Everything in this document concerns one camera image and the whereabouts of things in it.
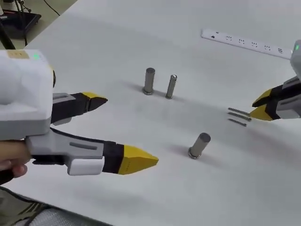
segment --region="gray plastic handle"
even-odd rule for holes
[[[104,144],[101,141],[51,129],[45,135],[29,136],[25,142],[31,155],[42,158],[43,164],[47,161],[51,164],[53,157],[60,156],[68,167],[69,175],[97,175],[103,170]]]

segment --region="white plastic housing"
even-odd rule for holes
[[[53,71],[37,50],[0,50],[0,121],[51,117]]]
[[[68,166],[70,176],[98,175],[103,171],[104,157],[102,159],[73,159]]]

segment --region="human hand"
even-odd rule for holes
[[[0,173],[12,170],[15,178],[23,176],[27,172],[25,164],[30,159],[31,155],[24,141],[0,141]]]

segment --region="metal cylinder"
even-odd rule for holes
[[[175,83],[177,82],[177,78],[178,77],[175,74],[172,74],[170,76],[169,85],[168,85],[168,88],[167,88],[167,92],[165,94],[165,97],[167,99],[173,98],[174,87],[175,87]]]
[[[151,67],[146,69],[145,82],[144,82],[144,87],[142,89],[145,95],[151,95],[154,92],[153,86],[154,86],[155,72],[156,72],[155,69]]]
[[[210,140],[211,137],[209,134],[201,133],[197,138],[196,142],[194,143],[194,145],[191,148],[189,148],[188,150],[189,157],[192,159],[198,159],[201,156],[207,144],[210,142]]]

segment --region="floor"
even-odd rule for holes
[[[59,14],[66,11],[77,0],[46,0],[46,2],[55,9]],[[44,0],[25,0],[25,6],[30,8],[33,13],[42,15],[39,22],[29,31],[27,40],[32,41],[38,34],[47,28],[58,15],[44,2]],[[24,40],[12,40],[18,49],[24,48]]]

